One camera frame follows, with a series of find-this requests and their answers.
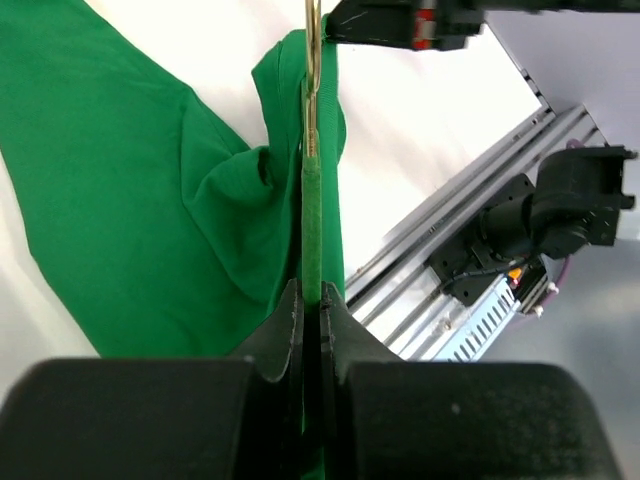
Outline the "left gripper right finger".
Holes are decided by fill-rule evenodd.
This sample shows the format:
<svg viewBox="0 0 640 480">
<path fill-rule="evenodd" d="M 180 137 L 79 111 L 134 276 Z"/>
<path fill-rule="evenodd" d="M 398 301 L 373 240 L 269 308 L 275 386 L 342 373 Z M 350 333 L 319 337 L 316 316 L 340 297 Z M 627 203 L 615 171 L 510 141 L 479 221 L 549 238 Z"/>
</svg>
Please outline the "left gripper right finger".
<svg viewBox="0 0 640 480">
<path fill-rule="evenodd" d="M 323 287 L 330 479 L 618 479 L 596 409 L 567 371 L 536 363 L 404 361 Z"/>
</svg>

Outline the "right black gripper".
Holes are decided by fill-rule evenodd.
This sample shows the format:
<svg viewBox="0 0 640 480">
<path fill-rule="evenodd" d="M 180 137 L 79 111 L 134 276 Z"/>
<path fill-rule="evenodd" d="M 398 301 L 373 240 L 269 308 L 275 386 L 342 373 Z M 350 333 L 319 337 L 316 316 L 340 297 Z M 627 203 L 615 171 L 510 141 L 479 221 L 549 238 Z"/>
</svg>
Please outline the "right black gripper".
<svg viewBox="0 0 640 480">
<path fill-rule="evenodd" d="M 327 39 L 339 44 L 440 51 L 462 49 L 487 12 L 638 13 L 638 1 L 343 0 L 326 16 Z"/>
</svg>

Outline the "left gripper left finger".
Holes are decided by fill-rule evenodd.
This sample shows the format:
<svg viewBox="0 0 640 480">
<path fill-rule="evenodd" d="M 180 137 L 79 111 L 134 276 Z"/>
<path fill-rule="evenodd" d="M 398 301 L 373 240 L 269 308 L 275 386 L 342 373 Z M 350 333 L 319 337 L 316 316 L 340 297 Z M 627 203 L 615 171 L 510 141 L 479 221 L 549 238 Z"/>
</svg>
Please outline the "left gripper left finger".
<svg viewBox="0 0 640 480">
<path fill-rule="evenodd" d="M 296 281 L 230 355 L 40 362 L 1 410 L 5 479 L 296 479 L 304 303 Z"/>
</svg>

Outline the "green hanger of green top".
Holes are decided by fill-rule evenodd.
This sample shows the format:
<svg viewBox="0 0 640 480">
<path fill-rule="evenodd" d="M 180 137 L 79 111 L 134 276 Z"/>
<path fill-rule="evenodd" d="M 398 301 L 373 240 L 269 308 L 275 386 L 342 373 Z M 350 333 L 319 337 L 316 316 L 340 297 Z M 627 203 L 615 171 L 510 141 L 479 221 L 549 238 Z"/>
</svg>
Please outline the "green hanger of green top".
<svg viewBox="0 0 640 480">
<path fill-rule="evenodd" d="M 321 2 L 305 1 L 305 63 L 303 155 L 301 162 L 301 288 L 305 307 L 321 300 L 322 171 L 318 134 L 318 91 L 322 67 Z"/>
</svg>

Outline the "green tank top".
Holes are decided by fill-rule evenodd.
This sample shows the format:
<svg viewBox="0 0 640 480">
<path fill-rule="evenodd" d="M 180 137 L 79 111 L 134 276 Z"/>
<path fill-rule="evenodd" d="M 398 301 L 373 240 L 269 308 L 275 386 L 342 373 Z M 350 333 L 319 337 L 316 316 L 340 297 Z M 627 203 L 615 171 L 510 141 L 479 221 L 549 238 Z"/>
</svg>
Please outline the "green tank top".
<svg viewBox="0 0 640 480">
<path fill-rule="evenodd" d="M 229 351 L 299 262 L 304 35 L 253 148 L 82 1 L 1 5 L 1 289 L 106 357 Z"/>
</svg>

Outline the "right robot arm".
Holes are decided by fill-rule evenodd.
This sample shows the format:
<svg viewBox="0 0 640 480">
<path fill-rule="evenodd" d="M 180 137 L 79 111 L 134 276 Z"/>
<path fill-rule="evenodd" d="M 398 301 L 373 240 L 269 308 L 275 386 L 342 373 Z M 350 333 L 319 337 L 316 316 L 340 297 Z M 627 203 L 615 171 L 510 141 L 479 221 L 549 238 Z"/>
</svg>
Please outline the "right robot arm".
<svg viewBox="0 0 640 480">
<path fill-rule="evenodd" d="M 577 11 L 636 14 L 636 1 L 341 1 L 329 14 L 331 42 L 412 51 L 461 49 L 488 12 Z M 537 180 L 514 181 L 495 195 L 427 260 L 439 288 L 471 305 L 490 278 L 540 255 L 566 258 L 587 244 L 611 246 L 619 215 L 635 204 L 622 191 L 623 146 L 579 147 L 551 154 Z"/>
</svg>

